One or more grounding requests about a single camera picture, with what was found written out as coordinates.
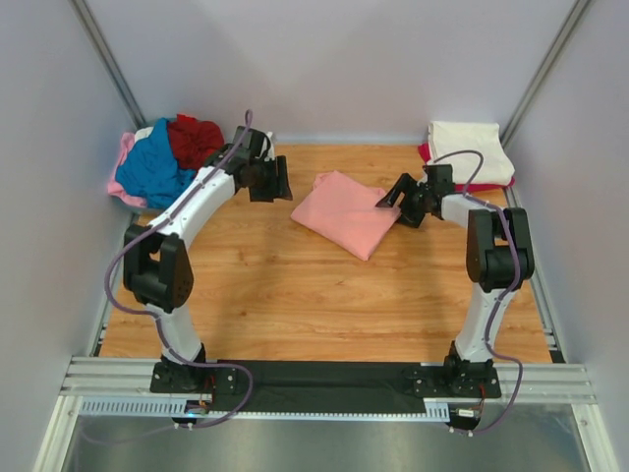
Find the salmon pink t-shirt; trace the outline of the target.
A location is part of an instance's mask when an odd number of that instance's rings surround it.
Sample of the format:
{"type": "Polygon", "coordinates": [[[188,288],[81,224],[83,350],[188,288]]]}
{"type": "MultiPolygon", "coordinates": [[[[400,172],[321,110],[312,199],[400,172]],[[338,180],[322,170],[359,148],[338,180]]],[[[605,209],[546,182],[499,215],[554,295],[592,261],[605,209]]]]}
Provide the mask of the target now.
{"type": "Polygon", "coordinates": [[[320,173],[291,219],[366,261],[400,214],[396,207],[376,205],[384,196],[384,190],[367,187],[344,173],[320,173]]]}

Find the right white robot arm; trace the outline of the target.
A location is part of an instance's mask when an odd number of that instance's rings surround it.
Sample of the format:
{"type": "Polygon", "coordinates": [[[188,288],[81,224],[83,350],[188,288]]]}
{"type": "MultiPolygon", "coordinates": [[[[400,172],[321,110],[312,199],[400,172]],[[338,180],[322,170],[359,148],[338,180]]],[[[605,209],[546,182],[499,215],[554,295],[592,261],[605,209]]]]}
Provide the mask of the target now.
{"type": "Polygon", "coordinates": [[[535,272],[528,215],[521,207],[503,208],[467,191],[457,191],[449,164],[424,168],[423,181],[402,174],[377,203],[398,208],[398,223],[417,228],[427,215],[456,223],[467,232],[466,271],[473,284],[463,327],[438,366],[407,370],[415,393],[436,397],[490,398],[500,395],[494,360],[523,363],[500,354],[494,344],[516,292],[535,272]]]}

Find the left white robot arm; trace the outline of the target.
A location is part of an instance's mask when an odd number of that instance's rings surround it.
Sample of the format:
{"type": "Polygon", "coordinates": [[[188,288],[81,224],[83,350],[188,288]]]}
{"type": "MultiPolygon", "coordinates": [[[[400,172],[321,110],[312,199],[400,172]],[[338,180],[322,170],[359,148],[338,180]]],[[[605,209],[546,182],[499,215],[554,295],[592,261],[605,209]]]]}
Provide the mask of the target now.
{"type": "Polygon", "coordinates": [[[275,152],[270,132],[238,127],[233,142],[214,152],[192,184],[147,225],[125,233],[123,285],[153,318],[162,354],[153,392],[207,392],[213,367],[194,328],[188,300],[194,274],[188,251],[209,219],[240,190],[253,202],[291,200],[287,160],[275,152]]]}

